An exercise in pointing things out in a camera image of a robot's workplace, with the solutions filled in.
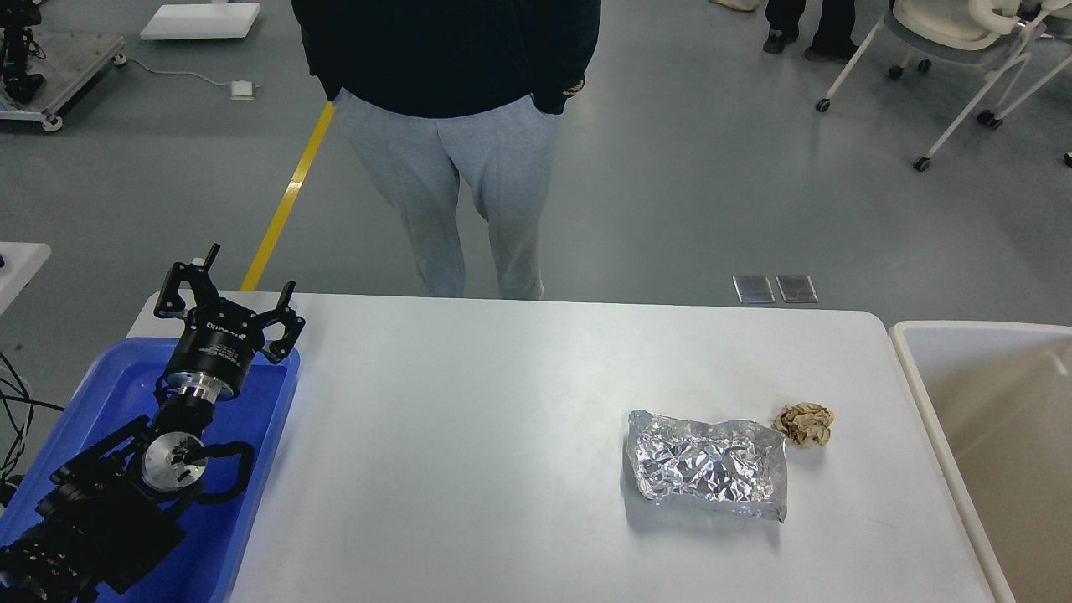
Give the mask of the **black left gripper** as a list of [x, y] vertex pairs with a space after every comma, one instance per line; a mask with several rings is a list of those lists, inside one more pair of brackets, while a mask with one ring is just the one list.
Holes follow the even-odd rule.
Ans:
[[[230, 400], [239, 396], [245, 384], [256, 352], [272, 365], [291, 356], [292, 349], [306, 328], [306, 319], [291, 306], [297, 282], [283, 286], [276, 308], [255, 313], [238, 304], [223, 304], [209, 271], [221, 245], [211, 245], [200, 263], [176, 262], [165, 275], [157, 295], [153, 317], [185, 321], [164, 378], [172, 386], [193, 381], [196, 374], [208, 376], [222, 383], [218, 398]], [[195, 305], [187, 306], [180, 289], [185, 283], [193, 293]], [[282, 325], [280, 338], [269, 341], [265, 330]]]

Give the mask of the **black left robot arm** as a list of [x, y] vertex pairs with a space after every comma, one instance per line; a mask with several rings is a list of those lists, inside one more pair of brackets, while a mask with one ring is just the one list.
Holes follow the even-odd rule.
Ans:
[[3, 545], [4, 602], [95, 602], [100, 588], [126, 593], [179, 549], [192, 508], [226, 505], [256, 476], [258, 444], [208, 441], [219, 405], [239, 398], [257, 355], [279, 365], [306, 319], [296, 283], [257, 312], [221, 293], [199, 263], [176, 262], [157, 294], [157, 319], [183, 332], [154, 382], [153, 415], [138, 415], [53, 470], [39, 521]]

